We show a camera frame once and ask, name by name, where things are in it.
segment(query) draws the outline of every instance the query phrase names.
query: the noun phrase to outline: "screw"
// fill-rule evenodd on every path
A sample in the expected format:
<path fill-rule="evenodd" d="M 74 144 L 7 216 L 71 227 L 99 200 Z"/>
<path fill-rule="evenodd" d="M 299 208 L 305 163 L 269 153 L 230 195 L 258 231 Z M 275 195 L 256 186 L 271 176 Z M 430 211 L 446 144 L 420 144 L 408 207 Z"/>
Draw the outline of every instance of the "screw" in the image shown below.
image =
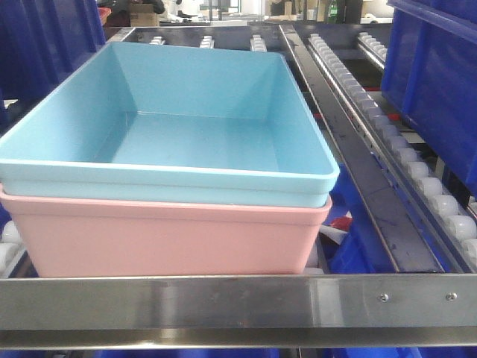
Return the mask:
<path fill-rule="evenodd" d="M 382 293 L 381 295 L 378 296 L 378 301 L 388 302 L 389 301 L 389 295 L 387 293 Z"/>
<path fill-rule="evenodd" d="M 455 299 L 457 298 L 457 293 L 455 292 L 450 292 L 446 295 L 446 299 L 449 301 L 449 302 L 452 302 L 454 301 Z"/>

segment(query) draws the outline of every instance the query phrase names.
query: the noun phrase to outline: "stainless steel rail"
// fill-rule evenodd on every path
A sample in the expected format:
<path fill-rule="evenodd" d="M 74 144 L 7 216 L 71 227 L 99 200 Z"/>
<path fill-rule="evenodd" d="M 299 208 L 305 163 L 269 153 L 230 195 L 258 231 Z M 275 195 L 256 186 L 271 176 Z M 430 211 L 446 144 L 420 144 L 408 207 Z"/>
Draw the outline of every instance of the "stainless steel rail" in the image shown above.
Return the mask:
<path fill-rule="evenodd" d="M 474 274 L 2 280 L 0 346 L 471 345 L 476 282 Z"/>

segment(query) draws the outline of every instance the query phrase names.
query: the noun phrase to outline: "light blue plastic tray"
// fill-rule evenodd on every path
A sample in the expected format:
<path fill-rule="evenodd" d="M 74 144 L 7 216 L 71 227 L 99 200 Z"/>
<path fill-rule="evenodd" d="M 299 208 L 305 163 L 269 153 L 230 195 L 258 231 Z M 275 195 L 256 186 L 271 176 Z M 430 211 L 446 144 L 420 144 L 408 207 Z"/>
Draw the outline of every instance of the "light blue plastic tray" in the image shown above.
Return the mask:
<path fill-rule="evenodd" d="M 0 139 L 11 195 L 321 207 L 338 171 L 273 53 L 112 43 Z"/>

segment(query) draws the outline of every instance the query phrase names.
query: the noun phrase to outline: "metal guide rail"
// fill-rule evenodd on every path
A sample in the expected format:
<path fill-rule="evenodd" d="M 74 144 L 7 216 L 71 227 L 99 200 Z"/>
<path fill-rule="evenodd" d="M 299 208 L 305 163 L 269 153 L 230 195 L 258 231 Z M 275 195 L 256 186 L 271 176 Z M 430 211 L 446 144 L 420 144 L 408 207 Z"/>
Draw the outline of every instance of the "metal guide rail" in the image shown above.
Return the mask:
<path fill-rule="evenodd" d="M 10 279 L 12 349 L 474 345 L 473 274 Z"/>
<path fill-rule="evenodd" d="M 249 51 L 254 34 L 305 80 L 402 274 L 4 279 L 0 348 L 477 345 L 477 275 L 442 274 L 293 26 L 125 28 L 111 40 L 162 36 L 165 44 L 198 47 L 213 36 L 216 48 Z M 465 271 L 452 259 L 456 272 Z M 28 276 L 29 267 L 23 260 L 14 272 Z"/>

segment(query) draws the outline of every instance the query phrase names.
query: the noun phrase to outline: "pink plastic tray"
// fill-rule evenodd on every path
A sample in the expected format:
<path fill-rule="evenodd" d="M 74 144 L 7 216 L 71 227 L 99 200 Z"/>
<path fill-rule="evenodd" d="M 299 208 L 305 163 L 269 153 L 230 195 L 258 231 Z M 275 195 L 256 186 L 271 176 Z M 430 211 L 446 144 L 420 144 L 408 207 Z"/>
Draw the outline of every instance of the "pink plastic tray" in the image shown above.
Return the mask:
<path fill-rule="evenodd" d="M 42 277 L 299 274 L 331 207 L 0 200 Z"/>

